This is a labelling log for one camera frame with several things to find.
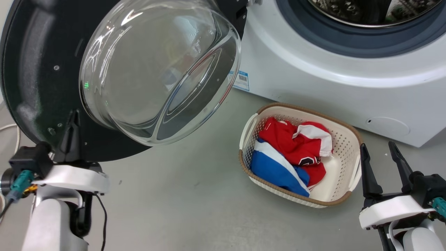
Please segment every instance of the floor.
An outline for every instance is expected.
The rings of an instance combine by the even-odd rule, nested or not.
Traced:
[[[278,197],[253,184],[237,154],[248,118],[271,102],[232,90],[221,108],[185,139],[135,156],[101,163],[112,182],[103,197],[107,208],[107,251],[133,250],[381,250],[378,233],[362,230],[358,185],[343,204],[313,209]],[[0,127],[12,122],[0,105]],[[388,139],[361,131],[376,179],[385,192],[401,188]],[[8,167],[16,131],[0,133],[0,173]],[[22,145],[33,143],[24,138]],[[413,170],[446,177],[446,133],[422,148],[398,144]],[[0,225],[2,250],[20,250],[31,198],[13,205]],[[86,240],[100,250],[103,212],[94,202],[93,226]],[[439,236],[444,224],[436,225]]]

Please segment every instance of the blue cloth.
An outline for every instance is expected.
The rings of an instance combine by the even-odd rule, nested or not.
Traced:
[[[285,157],[263,140],[256,141],[251,171],[259,178],[305,197],[310,176],[300,167],[293,167]]]

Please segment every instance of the red cloth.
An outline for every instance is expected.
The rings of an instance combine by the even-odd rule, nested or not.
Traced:
[[[308,187],[319,183],[325,176],[324,164],[320,157],[330,156],[333,150],[331,135],[321,124],[305,122],[299,127],[289,121],[269,118],[259,137],[278,152],[292,165],[300,166],[310,176]]]

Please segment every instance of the sticker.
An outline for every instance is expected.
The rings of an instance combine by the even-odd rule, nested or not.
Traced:
[[[234,74],[233,71],[229,73],[230,77],[232,77],[232,74]],[[235,78],[233,87],[240,90],[249,91],[248,73],[239,71],[237,77]]]

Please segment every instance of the white basket handle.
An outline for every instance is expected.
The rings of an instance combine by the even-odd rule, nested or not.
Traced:
[[[252,125],[254,124],[254,122],[257,122],[257,120],[255,120],[257,115],[258,115],[257,113],[252,115],[246,122],[245,127],[243,128],[242,136],[240,137],[240,143],[239,143],[240,150],[242,150],[245,147],[246,142],[247,142],[246,137],[250,136],[252,133],[252,130],[254,129]]]
[[[356,186],[358,185],[359,180],[362,176],[362,170],[361,170],[361,155],[358,155],[358,158],[356,159],[355,163],[356,169],[353,171],[353,174],[356,174],[355,176],[351,177],[350,184],[348,185],[348,190],[352,192]]]

